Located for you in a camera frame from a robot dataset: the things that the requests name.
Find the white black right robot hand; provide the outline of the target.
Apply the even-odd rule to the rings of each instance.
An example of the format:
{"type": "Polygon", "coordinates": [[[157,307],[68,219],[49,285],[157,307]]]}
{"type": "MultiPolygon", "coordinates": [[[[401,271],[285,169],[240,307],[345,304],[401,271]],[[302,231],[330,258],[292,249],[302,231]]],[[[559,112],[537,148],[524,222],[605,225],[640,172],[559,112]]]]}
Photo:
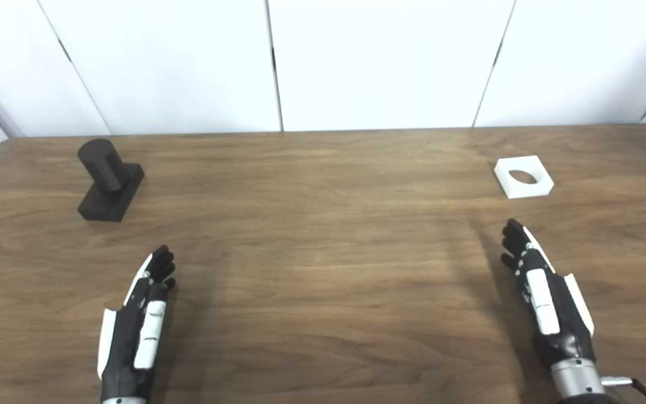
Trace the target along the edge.
{"type": "Polygon", "coordinates": [[[550,368],[559,361],[597,361],[594,325],[572,274],[561,276],[527,227],[509,218],[501,262],[511,271],[533,322],[533,347],[550,368]]]}

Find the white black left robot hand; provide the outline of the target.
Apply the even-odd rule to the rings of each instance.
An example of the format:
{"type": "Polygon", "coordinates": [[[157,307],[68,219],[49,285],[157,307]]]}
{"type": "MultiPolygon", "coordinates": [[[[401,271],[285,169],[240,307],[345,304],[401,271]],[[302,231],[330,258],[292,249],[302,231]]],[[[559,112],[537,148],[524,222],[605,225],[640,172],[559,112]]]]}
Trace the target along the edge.
{"type": "Polygon", "coordinates": [[[101,403],[148,403],[169,292],[174,254],[154,250],[136,272],[120,309],[105,309],[98,342],[101,403]]]}

